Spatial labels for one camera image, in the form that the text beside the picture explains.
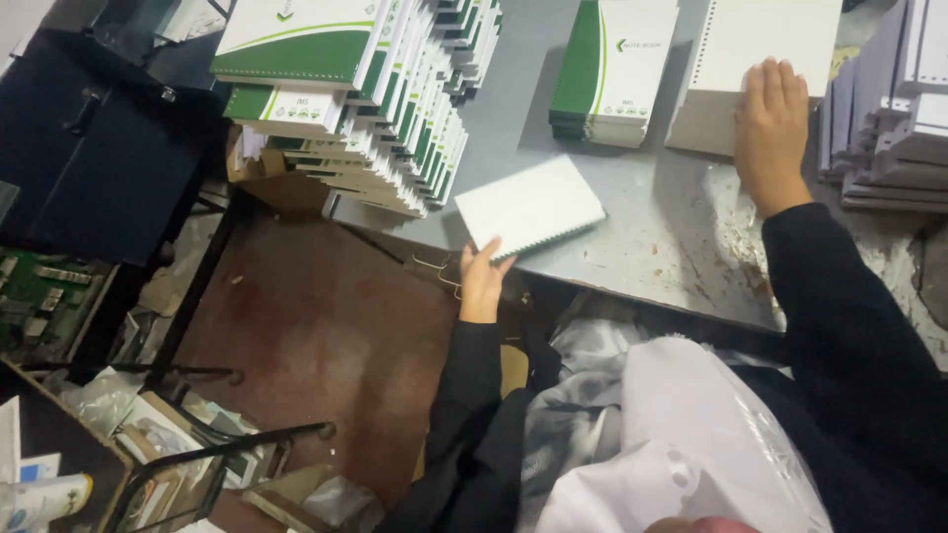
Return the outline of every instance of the dirty floor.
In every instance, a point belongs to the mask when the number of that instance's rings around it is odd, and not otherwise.
[[[456,316],[452,295],[346,230],[260,214],[235,231],[175,362],[243,369],[240,385],[195,390],[264,430],[335,421],[329,442],[297,439],[287,470],[334,464],[391,506],[410,484]],[[245,527],[229,533],[261,531],[234,522]]]

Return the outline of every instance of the gray table surface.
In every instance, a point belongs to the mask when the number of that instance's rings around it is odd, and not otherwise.
[[[501,1],[504,27],[496,55],[484,87],[460,112],[470,139],[452,194],[568,153],[610,218],[595,230],[521,257],[517,268],[729,322],[780,329],[780,314],[766,290],[760,223],[740,190],[734,167],[714,156],[664,147],[707,0],[680,0],[668,64],[640,150],[552,138],[547,108],[577,3]],[[870,0],[844,14],[837,44],[861,45],[893,3]],[[811,156],[805,168],[815,168]],[[832,207],[838,204],[837,189],[811,181],[817,199]],[[917,296],[913,300],[914,290],[907,288],[911,277],[907,244],[924,217],[833,210],[853,232],[867,262],[911,314],[919,302]],[[456,250],[468,240],[453,202],[415,220],[339,198],[332,216],[343,224],[435,248]],[[937,327],[929,331],[931,325],[917,323],[931,338],[930,345],[948,337]]]

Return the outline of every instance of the green circuit board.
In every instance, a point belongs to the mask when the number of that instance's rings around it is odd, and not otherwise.
[[[0,248],[0,352],[17,362],[64,360],[102,271],[62,255]]]

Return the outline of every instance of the paper stack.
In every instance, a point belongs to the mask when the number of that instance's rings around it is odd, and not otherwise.
[[[211,70],[240,82],[225,115],[297,170],[424,217],[467,142],[452,95],[483,83],[500,18],[482,0],[243,0]]]
[[[788,60],[823,98],[841,0],[711,0],[665,146],[734,155],[734,109],[744,74],[768,56]]]
[[[948,212],[948,4],[901,0],[820,105],[820,174],[843,205]]]
[[[553,136],[638,148],[677,18],[671,2],[580,2],[550,104]]]

